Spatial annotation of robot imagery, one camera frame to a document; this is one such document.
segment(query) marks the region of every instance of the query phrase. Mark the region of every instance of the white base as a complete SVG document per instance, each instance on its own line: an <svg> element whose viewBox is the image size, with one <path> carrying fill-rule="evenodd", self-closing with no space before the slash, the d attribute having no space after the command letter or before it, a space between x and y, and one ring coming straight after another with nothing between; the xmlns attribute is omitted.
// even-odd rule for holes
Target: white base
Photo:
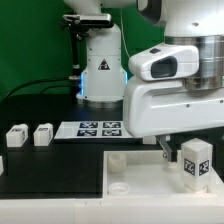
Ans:
<svg viewBox="0 0 224 224"><path fill-rule="evenodd" d="M120 174L107 171L110 153L105 152L102 199L1 200L0 223L224 223L224 184L214 170L209 193L184 193L179 166L168 168L162 151L121 152L127 155L127 167ZM129 183L130 194L109 195L110 183L121 179Z"/></svg>

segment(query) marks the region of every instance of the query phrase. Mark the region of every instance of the green screen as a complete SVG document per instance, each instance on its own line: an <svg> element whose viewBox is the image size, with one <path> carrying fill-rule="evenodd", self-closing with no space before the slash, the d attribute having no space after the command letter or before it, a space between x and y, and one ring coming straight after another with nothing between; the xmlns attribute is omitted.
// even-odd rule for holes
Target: green screen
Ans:
<svg viewBox="0 0 224 224"><path fill-rule="evenodd" d="M69 31L61 30L62 15L69 11L62 0L0 1L0 99L23 83L72 74ZM110 13L120 26L120 9L104 9L104 12ZM130 55L163 41L163 29L150 26L135 7L123 9L123 22ZM79 44L79 59L84 69L85 41ZM128 71L123 44L122 65ZM45 87L59 84L69 83L38 84L16 94L39 94ZM54 88L46 93L67 92L65 88Z"/></svg>

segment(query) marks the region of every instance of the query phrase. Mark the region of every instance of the white block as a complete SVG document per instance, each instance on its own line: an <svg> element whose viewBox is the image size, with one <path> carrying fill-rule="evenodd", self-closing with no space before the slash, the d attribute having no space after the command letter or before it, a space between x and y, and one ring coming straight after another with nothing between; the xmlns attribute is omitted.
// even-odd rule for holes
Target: white block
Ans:
<svg viewBox="0 0 224 224"><path fill-rule="evenodd" d="M28 138L28 126L26 124L14 125L6 134L7 147L22 147Z"/></svg>
<svg viewBox="0 0 224 224"><path fill-rule="evenodd" d="M35 146L48 146L53 138L53 125L41 124L33 134Z"/></svg>
<svg viewBox="0 0 224 224"><path fill-rule="evenodd" d="M211 182L212 145L200 139L193 139L181 145L184 185L192 191L200 191Z"/></svg>
<svg viewBox="0 0 224 224"><path fill-rule="evenodd" d="M143 137L143 145L156 145L157 140L155 136Z"/></svg>

